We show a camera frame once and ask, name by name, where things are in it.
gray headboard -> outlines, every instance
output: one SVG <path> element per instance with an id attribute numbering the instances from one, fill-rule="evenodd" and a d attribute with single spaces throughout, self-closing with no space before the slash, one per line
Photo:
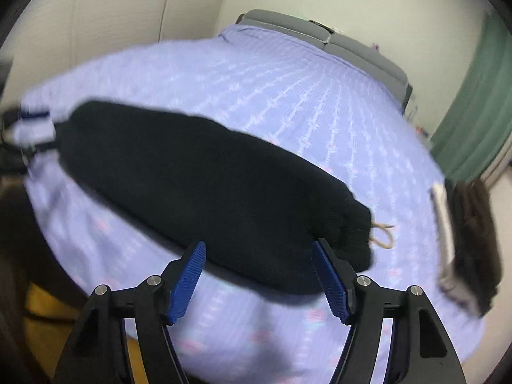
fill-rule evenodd
<path id="1" fill-rule="evenodd" d="M 331 55 L 345 59 L 382 82 L 402 104 L 403 111 L 405 111 L 412 93 L 412 86 L 408 83 L 407 75 L 401 68 L 375 49 L 350 37 L 335 33 L 331 28 L 320 23 L 278 12 L 251 10 L 240 15 L 237 23 L 276 30 L 304 40 Z"/>

black knit fabric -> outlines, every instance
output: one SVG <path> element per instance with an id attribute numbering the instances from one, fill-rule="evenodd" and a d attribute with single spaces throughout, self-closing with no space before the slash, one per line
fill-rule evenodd
<path id="1" fill-rule="evenodd" d="M 321 291 L 310 259 L 327 239 L 370 266 L 371 214 L 344 183 L 286 150 L 203 118 L 88 102 L 57 128 L 65 168 L 181 246 L 279 291 Z"/>

patterned bedsheet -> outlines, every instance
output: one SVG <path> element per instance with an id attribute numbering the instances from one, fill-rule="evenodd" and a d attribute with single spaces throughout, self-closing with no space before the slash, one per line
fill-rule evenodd
<path id="1" fill-rule="evenodd" d="M 28 92 L 30 111 L 65 119 L 81 102 L 109 99 L 211 117 L 290 150 L 343 180 L 375 220 L 395 224 L 396 246 L 374 249 L 368 276 L 381 286 L 424 288 L 461 360 L 484 323 L 436 287 L 437 233 L 429 189 L 443 176 L 383 86 L 354 66 L 278 32 L 242 25 L 218 38 L 133 47 L 75 68 Z M 51 134 L 21 123 L 21 142 Z M 134 287 L 172 252 L 82 191 L 55 152 L 32 163 L 26 187 L 48 244 L 91 293 Z M 136 335 L 134 323 L 127 323 Z M 204 271 L 184 318 L 170 329 L 183 366 L 214 383 L 328 383 L 348 328 L 322 297 L 286 296 L 220 269 Z M 383 326 L 373 382 L 385 373 Z"/>

metal screw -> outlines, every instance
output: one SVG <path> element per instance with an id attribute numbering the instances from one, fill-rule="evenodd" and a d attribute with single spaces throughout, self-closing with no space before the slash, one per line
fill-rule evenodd
<path id="1" fill-rule="evenodd" d="M 369 286 L 370 283 L 372 282 L 368 277 L 366 276 L 359 276 L 357 278 L 357 282 L 361 285 L 361 286 Z"/>
<path id="2" fill-rule="evenodd" d="M 99 286 L 96 287 L 96 289 L 94 289 L 94 293 L 96 293 L 99 296 L 105 294 L 106 292 L 108 292 L 108 287 L 105 286 L 104 284 L 100 284 Z"/>
<path id="3" fill-rule="evenodd" d="M 421 296 L 423 294 L 423 289 L 419 286 L 411 286 L 411 293 L 416 296 Z"/>
<path id="4" fill-rule="evenodd" d="M 148 284 L 150 286 L 157 286 L 158 284 L 160 284 L 161 281 L 162 279 L 160 278 L 160 276 L 151 276 L 150 278 L 148 278 Z"/>

blue gripper pad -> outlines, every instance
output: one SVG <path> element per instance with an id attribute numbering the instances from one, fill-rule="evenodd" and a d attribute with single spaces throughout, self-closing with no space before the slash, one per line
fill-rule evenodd
<path id="1" fill-rule="evenodd" d="M 175 324 L 185 314 L 205 262 L 206 246 L 204 242 L 199 241 L 171 291 L 171 301 L 167 314 L 171 323 Z"/>
<path id="2" fill-rule="evenodd" d="M 318 241 L 313 243 L 311 259 L 332 314 L 345 323 L 350 316 L 347 291 Z"/>

